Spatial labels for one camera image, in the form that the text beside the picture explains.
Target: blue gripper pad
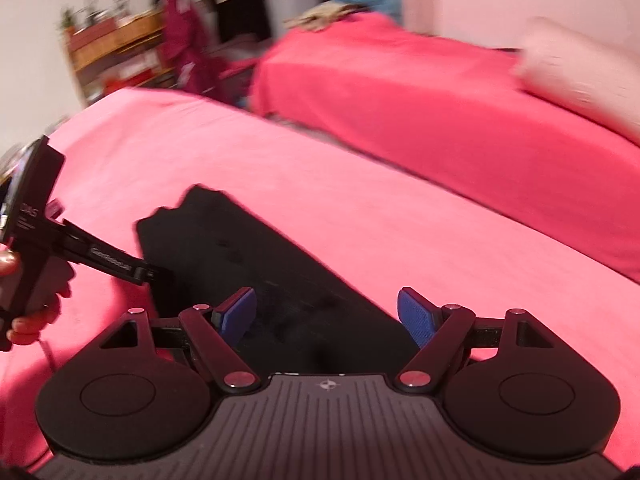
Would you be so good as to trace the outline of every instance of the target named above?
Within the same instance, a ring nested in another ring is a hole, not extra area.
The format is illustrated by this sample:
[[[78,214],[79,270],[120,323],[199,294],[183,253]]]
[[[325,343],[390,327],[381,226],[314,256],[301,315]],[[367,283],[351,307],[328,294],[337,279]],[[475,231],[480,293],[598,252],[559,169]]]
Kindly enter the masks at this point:
[[[398,317],[415,343],[423,348],[440,328],[439,309],[412,288],[398,293]]]
[[[251,289],[223,314],[220,335],[231,348],[240,342],[254,322],[256,307],[255,292]]]

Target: ribbed gray surface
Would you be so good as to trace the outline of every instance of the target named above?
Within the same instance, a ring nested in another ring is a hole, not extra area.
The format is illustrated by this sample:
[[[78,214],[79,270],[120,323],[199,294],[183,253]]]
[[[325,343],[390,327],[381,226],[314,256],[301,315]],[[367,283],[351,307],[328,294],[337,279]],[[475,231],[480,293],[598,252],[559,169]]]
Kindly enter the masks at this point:
[[[453,433],[431,399],[398,394],[381,376],[275,376],[262,392],[225,399],[206,429],[180,451],[127,466],[58,456],[36,475],[43,480],[609,480],[617,474],[600,456],[533,466],[487,455]]]

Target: device screen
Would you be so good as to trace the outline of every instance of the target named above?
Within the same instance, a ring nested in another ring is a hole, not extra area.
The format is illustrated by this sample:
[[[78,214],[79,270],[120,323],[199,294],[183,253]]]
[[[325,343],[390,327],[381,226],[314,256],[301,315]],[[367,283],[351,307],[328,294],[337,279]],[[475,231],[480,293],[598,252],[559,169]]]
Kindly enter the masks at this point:
[[[6,195],[2,200],[2,206],[0,206],[0,234],[4,230],[9,214],[14,206],[15,194],[20,187],[20,181],[24,176],[24,169],[27,166],[32,151],[33,144],[20,150],[11,160],[7,161],[5,171],[3,171],[11,180]]]

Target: pink bed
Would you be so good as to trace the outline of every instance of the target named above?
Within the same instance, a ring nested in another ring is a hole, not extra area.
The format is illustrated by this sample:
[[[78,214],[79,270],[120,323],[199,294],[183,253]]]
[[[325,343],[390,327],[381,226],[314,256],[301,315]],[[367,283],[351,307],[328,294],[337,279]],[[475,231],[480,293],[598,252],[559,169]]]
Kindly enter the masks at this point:
[[[377,13],[294,30],[252,106],[441,184],[640,281],[640,148],[521,92],[513,54]]]
[[[613,270],[439,186],[185,94],[121,90],[51,142],[68,158],[54,192],[65,217],[133,254],[133,222],[202,183],[226,190],[391,316],[403,286],[479,316],[530,310],[617,387],[622,417],[607,455],[620,466],[640,458],[640,286]],[[127,308],[149,306],[143,288],[77,272],[73,297],[43,334],[58,364]],[[9,463],[45,449],[32,409],[49,373],[37,345],[0,355]]]

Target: pink pillow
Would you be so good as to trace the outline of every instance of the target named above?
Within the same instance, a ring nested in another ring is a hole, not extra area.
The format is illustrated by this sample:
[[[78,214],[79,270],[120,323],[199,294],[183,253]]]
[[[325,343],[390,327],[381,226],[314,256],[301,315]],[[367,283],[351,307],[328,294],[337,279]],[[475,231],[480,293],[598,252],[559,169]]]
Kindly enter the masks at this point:
[[[514,74],[531,94],[640,145],[640,57],[546,18],[527,24]]]

